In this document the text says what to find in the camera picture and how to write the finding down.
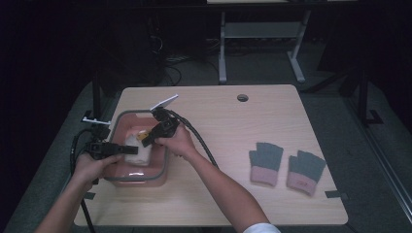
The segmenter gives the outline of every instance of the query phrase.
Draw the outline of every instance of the plastic container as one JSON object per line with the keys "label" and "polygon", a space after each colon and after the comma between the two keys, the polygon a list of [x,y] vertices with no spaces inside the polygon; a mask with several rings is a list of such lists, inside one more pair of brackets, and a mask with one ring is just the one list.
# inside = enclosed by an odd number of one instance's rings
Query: plastic container
{"label": "plastic container", "polygon": [[[152,117],[149,110],[123,112],[116,121],[110,142],[124,145],[130,134],[152,129],[157,124],[158,121]],[[109,165],[103,177],[116,186],[161,186],[166,182],[168,158],[166,147],[153,144],[148,166],[133,165],[122,159],[116,164]]]}

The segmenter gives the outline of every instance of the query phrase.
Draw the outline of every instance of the black cord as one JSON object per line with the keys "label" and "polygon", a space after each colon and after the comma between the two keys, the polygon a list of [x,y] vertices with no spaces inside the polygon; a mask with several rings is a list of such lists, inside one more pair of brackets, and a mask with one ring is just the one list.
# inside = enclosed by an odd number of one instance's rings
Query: black cord
{"label": "black cord", "polygon": [[213,63],[210,62],[210,61],[204,61],[204,62],[206,62],[206,63],[208,63],[209,65],[211,65],[211,66],[213,67],[213,69],[216,71],[216,73],[219,74],[219,70],[218,70],[218,68],[216,68],[215,64],[213,64]]}
{"label": "black cord", "polygon": [[171,110],[166,110],[164,109],[164,111],[166,111],[166,113],[172,115],[173,117],[177,118],[180,122],[182,122],[185,126],[188,127],[188,129],[193,132],[194,136],[196,136],[197,140],[199,140],[200,144],[202,145],[202,147],[205,149],[211,163],[217,167],[219,169],[218,163],[216,162],[215,158],[213,157],[212,153],[209,151],[209,149],[207,148],[205,142],[203,141],[202,137],[200,136],[200,134],[197,132],[197,130],[190,124],[190,122],[185,119],[184,117],[176,114],[175,112],[171,111]]}
{"label": "black cord", "polygon": [[[76,160],[77,160],[77,157],[79,156],[78,154],[76,154],[76,147],[79,142],[79,138],[82,136],[82,134],[86,132],[91,132],[91,131],[92,131],[91,129],[83,129],[73,138],[72,148],[70,149],[70,174],[71,176],[73,176],[73,174],[75,173]],[[91,217],[90,217],[90,214],[88,213],[85,199],[82,200],[81,206],[82,206],[83,212],[85,213],[88,230],[91,233],[95,233],[96,231],[94,230],[93,223],[91,222]]]}
{"label": "black cord", "polygon": [[177,69],[175,67],[172,67],[172,66],[165,66],[165,68],[172,69],[172,70],[176,71],[179,74],[179,79],[175,83],[173,82],[172,77],[169,74],[167,74],[167,76],[170,79],[171,85],[176,86],[177,84],[179,84],[179,82],[182,80],[182,72],[179,69]]}
{"label": "black cord", "polygon": [[352,232],[354,233],[359,233],[352,225],[349,224],[349,222],[346,222],[345,224]]}

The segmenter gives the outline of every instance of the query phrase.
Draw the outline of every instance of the table leg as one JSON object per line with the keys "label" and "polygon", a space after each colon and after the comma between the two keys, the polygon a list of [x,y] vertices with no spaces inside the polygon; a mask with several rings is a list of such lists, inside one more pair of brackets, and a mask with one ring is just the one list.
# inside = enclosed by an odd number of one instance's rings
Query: table leg
{"label": "table leg", "polygon": [[225,84],[226,78],[226,61],[224,60],[224,12],[222,12],[221,22],[221,54],[219,54],[219,84]]}
{"label": "table leg", "polygon": [[297,62],[297,54],[299,53],[300,45],[302,44],[303,36],[305,35],[306,26],[309,21],[310,14],[311,14],[311,11],[309,10],[305,11],[303,20],[297,32],[296,45],[294,46],[294,49],[292,51],[288,51],[288,58],[289,58],[289,61],[291,62],[294,75],[296,76],[297,81],[300,83],[305,82],[305,77],[303,76],[302,70],[300,69],[299,63]]}

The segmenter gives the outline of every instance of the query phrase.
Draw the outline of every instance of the white sleeve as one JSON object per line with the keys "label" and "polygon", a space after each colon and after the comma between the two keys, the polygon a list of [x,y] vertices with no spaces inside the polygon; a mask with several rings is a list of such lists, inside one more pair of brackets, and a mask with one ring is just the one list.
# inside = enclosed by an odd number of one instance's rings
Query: white sleeve
{"label": "white sleeve", "polygon": [[281,233],[276,226],[270,223],[257,223],[251,225],[243,233]]}

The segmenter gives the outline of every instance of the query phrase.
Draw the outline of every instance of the hand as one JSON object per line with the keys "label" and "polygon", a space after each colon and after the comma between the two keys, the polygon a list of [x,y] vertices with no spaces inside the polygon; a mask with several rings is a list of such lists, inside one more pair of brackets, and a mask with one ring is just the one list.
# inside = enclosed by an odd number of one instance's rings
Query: hand
{"label": "hand", "polygon": [[93,186],[92,182],[103,175],[103,170],[108,165],[120,161],[122,155],[113,155],[101,160],[94,160],[90,154],[79,156],[72,181],[85,186],[86,191]]}
{"label": "hand", "polygon": [[189,155],[197,153],[190,132],[186,130],[182,123],[177,127],[173,137],[157,138],[155,139],[155,142],[168,147],[174,154],[181,155],[185,159],[187,159]]}

